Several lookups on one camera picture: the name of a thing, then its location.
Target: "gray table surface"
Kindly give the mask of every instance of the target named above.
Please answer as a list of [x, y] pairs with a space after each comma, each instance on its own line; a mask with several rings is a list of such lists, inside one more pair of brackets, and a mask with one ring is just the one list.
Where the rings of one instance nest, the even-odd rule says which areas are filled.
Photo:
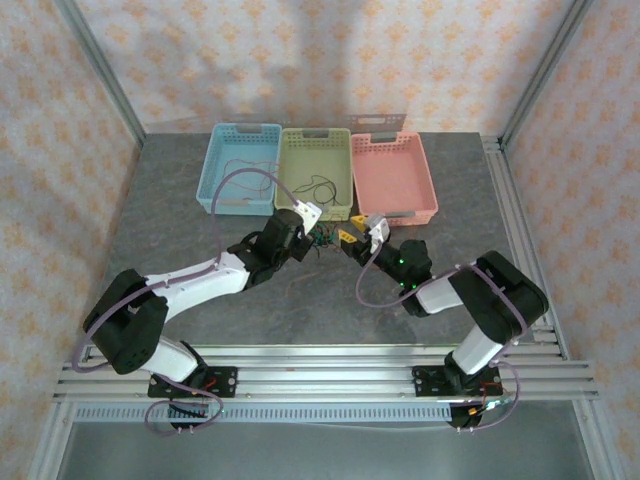
[[[439, 212], [428, 225], [392, 229], [392, 242], [427, 242], [433, 272], [494, 249], [511, 258], [482, 142], [473, 133], [424, 133]], [[216, 254], [210, 217], [195, 199], [209, 135], [150, 135], [142, 149], [104, 279], [135, 268], [164, 273]], [[266, 217], [220, 216], [224, 245], [261, 230]], [[269, 282], [216, 298], [174, 318], [165, 335], [191, 344], [414, 344], [459, 343], [473, 326], [462, 307], [419, 319], [401, 306], [371, 309], [354, 296], [360, 267], [342, 253], [314, 251], [290, 260]], [[375, 303], [396, 298], [398, 287], [372, 269], [363, 295]]]

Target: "plastic basket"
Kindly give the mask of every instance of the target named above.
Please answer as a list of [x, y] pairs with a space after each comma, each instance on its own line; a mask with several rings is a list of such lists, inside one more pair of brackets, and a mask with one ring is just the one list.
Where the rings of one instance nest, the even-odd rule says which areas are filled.
[[[276, 124], [219, 123], [213, 128], [196, 199], [211, 213], [213, 194], [222, 179], [240, 168], [276, 173], [280, 134]], [[223, 215], [271, 215], [275, 184], [258, 173], [231, 179], [222, 189], [216, 213]]]
[[[299, 200], [321, 207], [321, 221], [347, 220], [353, 207], [351, 132], [346, 128], [285, 128], [278, 179]], [[279, 187], [274, 204], [276, 208], [292, 206]]]
[[360, 213], [380, 213], [389, 225], [425, 225], [438, 211], [427, 157], [415, 132], [351, 137]]

